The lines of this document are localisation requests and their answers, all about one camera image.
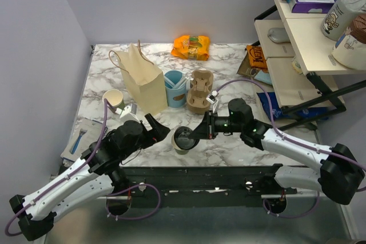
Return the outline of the black plastic cup lid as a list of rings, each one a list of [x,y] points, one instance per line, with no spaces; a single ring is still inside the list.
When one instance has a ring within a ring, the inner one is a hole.
[[[198,145],[199,139],[189,137],[192,132],[192,129],[186,126],[180,126],[175,130],[172,136],[172,144],[176,150],[189,151]]]

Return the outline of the green paper cup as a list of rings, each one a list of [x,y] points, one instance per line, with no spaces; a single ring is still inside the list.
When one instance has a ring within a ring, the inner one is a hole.
[[[104,93],[102,96],[102,102],[107,100],[109,109],[116,113],[121,114],[125,107],[124,95],[117,89],[111,89]]]
[[[198,140],[190,139],[187,135],[180,134],[178,136],[173,135],[171,143],[177,154],[185,155],[198,145]]]

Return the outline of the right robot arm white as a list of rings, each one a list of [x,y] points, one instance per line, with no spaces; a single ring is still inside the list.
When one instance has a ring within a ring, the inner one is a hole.
[[[241,140],[250,147],[303,164],[302,167],[281,166],[275,174],[266,176],[263,187],[267,192],[274,194],[282,188],[299,187],[322,192],[341,205],[351,202],[365,174],[349,148],[342,144],[319,145],[285,134],[255,119],[251,107],[243,99],[231,100],[228,110],[227,117],[207,111],[189,138],[214,139],[219,133],[239,133]]]

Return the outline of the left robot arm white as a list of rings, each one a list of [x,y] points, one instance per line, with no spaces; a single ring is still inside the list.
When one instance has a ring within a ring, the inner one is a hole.
[[[28,241],[34,241],[84,202],[128,191],[130,181],[120,163],[135,151],[163,141],[170,132],[151,114],[145,118],[149,130],[138,120],[128,120],[92,143],[67,170],[43,188],[29,195],[13,196],[9,203],[20,233]]]

